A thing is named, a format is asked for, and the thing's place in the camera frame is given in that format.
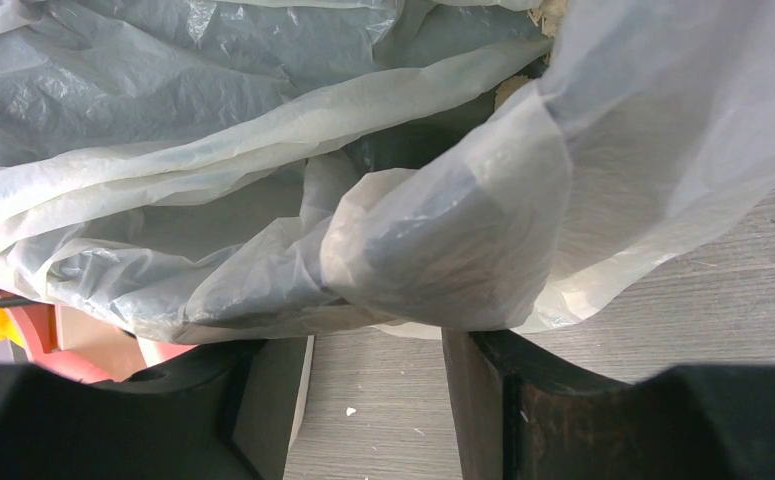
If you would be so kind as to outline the white bin liner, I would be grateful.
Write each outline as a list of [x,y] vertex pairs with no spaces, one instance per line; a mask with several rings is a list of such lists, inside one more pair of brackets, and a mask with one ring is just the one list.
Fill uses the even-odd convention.
[[775,187],[775,1],[0,1],[0,288],[197,344],[577,324]]

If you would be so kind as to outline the scooped litter pile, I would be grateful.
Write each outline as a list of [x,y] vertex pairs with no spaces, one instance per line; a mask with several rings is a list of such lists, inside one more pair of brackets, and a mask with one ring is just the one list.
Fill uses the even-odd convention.
[[552,41],[556,37],[569,7],[567,0],[543,0],[527,12],[539,34],[530,41],[531,61],[515,75],[499,84],[495,91],[494,109],[498,110],[517,90],[539,78],[551,63]]

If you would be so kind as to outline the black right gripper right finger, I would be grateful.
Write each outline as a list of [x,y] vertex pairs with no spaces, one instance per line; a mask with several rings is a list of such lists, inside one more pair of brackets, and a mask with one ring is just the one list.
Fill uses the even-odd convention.
[[442,346],[466,479],[775,479],[775,365],[627,384],[508,330]]

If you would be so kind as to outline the black litter scoop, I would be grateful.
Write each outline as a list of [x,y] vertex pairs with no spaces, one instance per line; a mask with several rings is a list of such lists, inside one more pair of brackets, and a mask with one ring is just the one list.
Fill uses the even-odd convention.
[[39,302],[17,295],[0,296],[0,309],[21,308],[37,305],[39,305]]

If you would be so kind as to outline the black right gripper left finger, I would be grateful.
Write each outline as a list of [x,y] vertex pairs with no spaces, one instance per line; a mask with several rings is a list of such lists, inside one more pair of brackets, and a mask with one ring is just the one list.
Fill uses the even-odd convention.
[[0,364],[0,479],[279,479],[309,346],[202,345],[93,384]]

